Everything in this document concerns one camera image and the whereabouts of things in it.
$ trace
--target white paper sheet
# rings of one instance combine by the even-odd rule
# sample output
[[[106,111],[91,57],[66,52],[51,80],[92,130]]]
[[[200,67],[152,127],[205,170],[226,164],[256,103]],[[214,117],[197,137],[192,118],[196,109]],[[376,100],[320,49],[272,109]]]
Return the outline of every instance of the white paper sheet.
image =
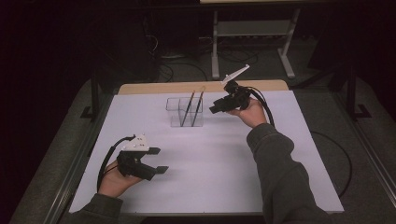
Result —
[[[292,91],[264,91],[276,128],[295,145],[291,156],[310,177],[317,205],[328,212],[344,211]],[[204,94],[203,127],[171,127],[165,110],[171,97],[189,93],[117,95],[78,187],[70,212],[81,209],[96,192],[96,179],[109,148],[122,137],[144,133],[159,155],[146,155],[152,167],[169,166],[164,175],[128,189],[121,212],[144,216],[187,214],[250,214],[262,211],[256,163],[246,137],[250,128],[209,107],[226,92]],[[110,161],[120,152],[120,144]]]

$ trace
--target person's left hand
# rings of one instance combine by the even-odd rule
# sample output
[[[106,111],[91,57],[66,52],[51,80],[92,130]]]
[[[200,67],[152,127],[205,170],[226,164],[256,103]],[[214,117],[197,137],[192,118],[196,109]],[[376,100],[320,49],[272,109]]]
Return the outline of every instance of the person's left hand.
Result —
[[[117,165],[117,161],[113,161],[106,167],[98,193],[117,198],[129,187],[142,180],[132,175],[123,176]]]

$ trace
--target white board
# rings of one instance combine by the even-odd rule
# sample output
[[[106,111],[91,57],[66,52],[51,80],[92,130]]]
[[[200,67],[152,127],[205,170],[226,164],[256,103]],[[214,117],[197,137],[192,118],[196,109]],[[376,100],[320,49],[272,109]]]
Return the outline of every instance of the white board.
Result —
[[[276,128],[294,142],[291,156],[307,170],[317,205],[328,212],[344,211],[293,92],[263,94]],[[142,216],[261,213],[256,163],[246,142],[250,128],[238,117],[212,114],[209,110],[215,100],[225,95],[226,92],[205,93],[204,126],[182,128],[171,127],[166,100],[190,97],[189,93],[115,96],[70,212],[81,209],[96,192],[98,171],[110,147],[125,136],[144,133],[149,146],[162,151],[159,155],[146,155],[142,162],[169,169],[120,196],[124,201],[121,212]],[[119,145],[110,162],[123,145]]]

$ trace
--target hand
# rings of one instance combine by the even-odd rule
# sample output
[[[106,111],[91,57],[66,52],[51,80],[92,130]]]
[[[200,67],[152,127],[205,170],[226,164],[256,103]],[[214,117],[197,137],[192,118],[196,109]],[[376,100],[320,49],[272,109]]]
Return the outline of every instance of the hand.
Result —
[[[113,161],[106,167],[98,193],[117,198],[129,187],[142,180],[132,175],[123,176],[117,166],[117,161]]]
[[[266,123],[267,119],[262,109],[260,101],[250,98],[248,107],[245,110],[234,109],[228,111],[231,115],[238,116],[250,128],[254,128],[259,124]]]

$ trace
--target dark gray sleeve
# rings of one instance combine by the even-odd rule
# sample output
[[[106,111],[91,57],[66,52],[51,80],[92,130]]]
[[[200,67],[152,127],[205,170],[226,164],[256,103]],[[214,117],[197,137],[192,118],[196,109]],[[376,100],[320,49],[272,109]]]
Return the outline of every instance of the dark gray sleeve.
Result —
[[[270,124],[247,136],[262,187],[266,223],[332,223],[317,207],[305,168],[291,158],[293,142]]]
[[[121,206],[121,199],[95,194],[80,211],[69,215],[67,223],[116,224],[118,223]]]

